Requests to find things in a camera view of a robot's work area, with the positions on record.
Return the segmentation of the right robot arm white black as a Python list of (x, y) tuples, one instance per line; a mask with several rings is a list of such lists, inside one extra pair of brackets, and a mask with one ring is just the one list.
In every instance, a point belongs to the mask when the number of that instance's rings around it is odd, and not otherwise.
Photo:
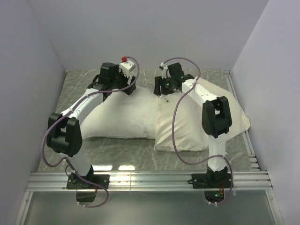
[(217, 96), (199, 82), (199, 77), (184, 74), (181, 64), (159, 67), (161, 76), (155, 77), (154, 94), (172, 94), (175, 90), (190, 96), (202, 108), (202, 128), (209, 138), (209, 157), (207, 172), (202, 178), (193, 176), (190, 184), (200, 188), (221, 188), (225, 182), (232, 181), (232, 171), (225, 158), (226, 135), (232, 125), (229, 101), (225, 96)]

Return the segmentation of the cream pillowcase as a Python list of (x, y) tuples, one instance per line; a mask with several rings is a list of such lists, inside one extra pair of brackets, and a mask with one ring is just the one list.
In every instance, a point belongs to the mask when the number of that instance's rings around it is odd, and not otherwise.
[[(232, 93), (202, 78), (198, 82), (211, 93), (228, 98), (232, 126), (227, 134), (227, 140), (238, 136), (250, 128), (249, 118)], [(156, 151), (174, 151), (172, 120), (175, 106), (181, 96), (181, 92), (175, 92), (167, 96), (161, 95), (158, 97), (154, 145)], [(174, 136), (178, 151), (203, 151), (209, 147), (208, 135), (202, 128), (202, 108), (189, 96), (184, 97), (178, 107), (175, 117)]]

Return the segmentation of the white pillow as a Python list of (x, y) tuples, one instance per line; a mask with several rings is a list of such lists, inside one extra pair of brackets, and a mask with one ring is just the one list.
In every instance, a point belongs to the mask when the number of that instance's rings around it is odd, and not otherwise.
[(82, 138), (154, 139), (158, 96), (144, 87), (112, 93), (82, 122)]

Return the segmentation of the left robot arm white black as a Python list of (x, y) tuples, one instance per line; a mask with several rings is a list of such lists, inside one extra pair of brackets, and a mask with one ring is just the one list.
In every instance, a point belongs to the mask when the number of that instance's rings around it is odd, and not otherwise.
[(84, 94), (62, 113), (52, 113), (48, 119), (48, 130), (42, 146), (48, 146), (62, 155), (60, 162), (65, 161), (71, 169), (68, 176), (70, 183), (81, 188), (96, 185), (92, 165), (81, 152), (83, 138), (81, 124), (87, 116), (114, 92), (132, 94), (136, 89), (137, 75), (131, 73), (139, 70), (137, 60), (132, 57), (122, 58), (120, 64), (105, 62), (100, 67)]

